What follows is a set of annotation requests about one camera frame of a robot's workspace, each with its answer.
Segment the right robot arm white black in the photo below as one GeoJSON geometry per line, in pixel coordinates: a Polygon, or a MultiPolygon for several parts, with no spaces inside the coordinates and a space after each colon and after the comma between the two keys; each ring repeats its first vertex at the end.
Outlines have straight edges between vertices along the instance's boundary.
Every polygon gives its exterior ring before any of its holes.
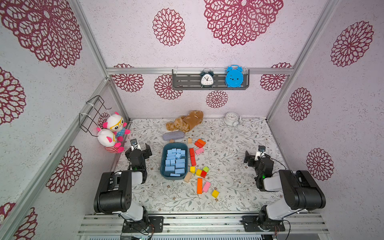
{"type": "Polygon", "coordinates": [[[245,152],[244,162],[256,172],[255,182],[262,192],[283,192],[283,197],[271,205],[263,206],[257,224],[265,229],[281,225],[283,219],[302,210],[323,209],[326,197],[309,171],[279,170],[273,173],[275,160],[259,146],[255,155],[245,152]]]}

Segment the light blue rectangular block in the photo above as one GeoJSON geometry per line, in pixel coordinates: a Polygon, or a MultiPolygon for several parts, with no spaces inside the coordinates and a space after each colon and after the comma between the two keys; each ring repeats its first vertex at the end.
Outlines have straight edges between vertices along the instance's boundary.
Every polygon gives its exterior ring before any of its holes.
{"type": "Polygon", "coordinates": [[[171,154],[171,155],[167,155],[167,160],[171,160],[171,159],[175,159],[176,158],[176,155],[175,154],[171,154]]]}
{"type": "Polygon", "coordinates": [[[174,173],[175,172],[175,166],[165,166],[165,172],[174,173]]]}
{"type": "Polygon", "coordinates": [[[185,163],[176,163],[175,168],[176,169],[184,169],[186,166],[185,163]]]}

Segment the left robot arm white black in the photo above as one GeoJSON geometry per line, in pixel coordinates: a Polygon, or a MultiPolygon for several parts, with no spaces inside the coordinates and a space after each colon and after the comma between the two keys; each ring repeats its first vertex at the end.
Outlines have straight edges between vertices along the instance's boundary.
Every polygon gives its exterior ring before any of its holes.
{"type": "Polygon", "coordinates": [[[136,139],[125,152],[130,162],[127,170],[102,174],[94,199],[94,211],[105,215],[118,215],[129,223],[149,222],[148,212],[133,200],[132,188],[144,184],[148,172],[146,160],[152,156],[151,147],[143,150],[136,139]]]}

